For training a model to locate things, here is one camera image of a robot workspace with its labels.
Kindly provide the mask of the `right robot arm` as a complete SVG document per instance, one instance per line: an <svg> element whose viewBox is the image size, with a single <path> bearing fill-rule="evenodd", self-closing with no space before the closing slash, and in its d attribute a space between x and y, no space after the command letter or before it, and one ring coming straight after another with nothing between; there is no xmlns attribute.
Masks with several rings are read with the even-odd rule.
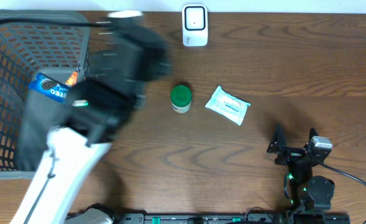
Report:
<svg viewBox="0 0 366 224"><path fill-rule="evenodd" d="M277 126L267 148L276 154L275 164L288 167L284 177L284 194L291 200L291 208L283 212L280 221L285 223L325 223L324 214L331 209L335 183L326 177L313 174L332 151L327 137L319 136L314 128L303 147L290 147L282 127Z"/></svg>

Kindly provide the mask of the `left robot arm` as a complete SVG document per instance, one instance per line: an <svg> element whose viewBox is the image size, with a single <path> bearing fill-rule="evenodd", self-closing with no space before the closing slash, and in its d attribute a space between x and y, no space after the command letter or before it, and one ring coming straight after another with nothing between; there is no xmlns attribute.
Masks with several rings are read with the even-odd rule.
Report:
<svg viewBox="0 0 366 224"><path fill-rule="evenodd" d="M166 41L142 20L142 12L124 10L100 23L116 46L100 53L95 73L68 92L66 115L47 134L47 149L13 223L63 223L118 130L143 106L145 84L170 73Z"/></svg>

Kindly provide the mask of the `green lid white jar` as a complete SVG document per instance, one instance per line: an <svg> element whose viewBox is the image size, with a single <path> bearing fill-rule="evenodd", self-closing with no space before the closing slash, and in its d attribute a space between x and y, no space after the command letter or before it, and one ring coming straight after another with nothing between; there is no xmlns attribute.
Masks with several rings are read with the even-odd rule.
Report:
<svg viewBox="0 0 366 224"><path fill-rule="evenodd" d="M192 92L184 85L175 86L170 93L172 108L177 113L186 113L191 108Z"/></svg>

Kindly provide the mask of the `blue Oreo cookie pack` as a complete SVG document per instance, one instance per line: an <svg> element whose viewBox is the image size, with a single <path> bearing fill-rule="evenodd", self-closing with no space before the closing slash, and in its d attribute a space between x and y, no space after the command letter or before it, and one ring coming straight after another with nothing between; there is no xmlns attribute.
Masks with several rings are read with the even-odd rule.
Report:
<svg viewBox="0 0 366 224"><path fill-rule="evenodd" d="M29 83L29 89L35 90L59 103L64 103L70 87L55 81L43 73L38 73L34 80Z"/></svg>

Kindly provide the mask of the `white teal wet wipes pack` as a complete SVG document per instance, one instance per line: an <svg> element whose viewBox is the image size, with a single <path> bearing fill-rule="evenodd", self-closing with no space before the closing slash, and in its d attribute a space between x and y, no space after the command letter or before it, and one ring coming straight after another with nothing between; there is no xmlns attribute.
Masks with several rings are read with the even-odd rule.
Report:
<svg viewBox="0 0 366 224"><path fill-rule="evenodd" d="M242 124L247 108L250 106L249 102L225 92L220 85L205 105L206 108L225 116L239 126Z"/></svg>

